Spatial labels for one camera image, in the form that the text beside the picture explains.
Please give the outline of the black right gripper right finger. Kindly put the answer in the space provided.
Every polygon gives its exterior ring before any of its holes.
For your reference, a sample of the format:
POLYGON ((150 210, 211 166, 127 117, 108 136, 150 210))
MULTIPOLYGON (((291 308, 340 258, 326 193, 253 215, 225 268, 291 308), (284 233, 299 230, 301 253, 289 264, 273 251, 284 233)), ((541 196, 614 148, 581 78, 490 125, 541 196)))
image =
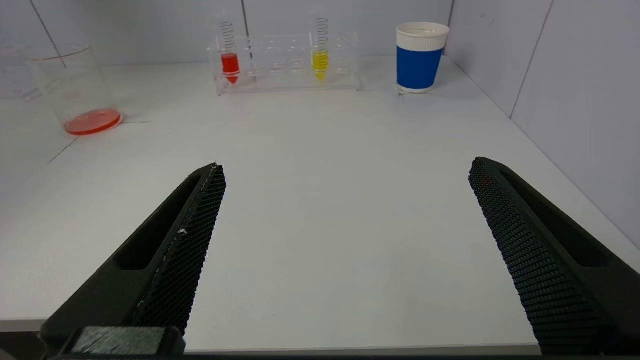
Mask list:
POLYGON ((639 273, 504 164, 468 181, 541 353, 637 357, 639 273))

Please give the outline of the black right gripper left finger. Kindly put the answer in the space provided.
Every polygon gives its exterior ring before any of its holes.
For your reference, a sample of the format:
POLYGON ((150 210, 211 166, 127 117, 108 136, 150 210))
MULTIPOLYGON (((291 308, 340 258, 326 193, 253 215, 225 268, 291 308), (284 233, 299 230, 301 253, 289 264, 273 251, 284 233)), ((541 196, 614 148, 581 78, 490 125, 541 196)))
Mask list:
POLYGON ((226 193, 215 162, 194 171, 41 326, 50 352, 87 327, 176 328, 184 335, 226 193))

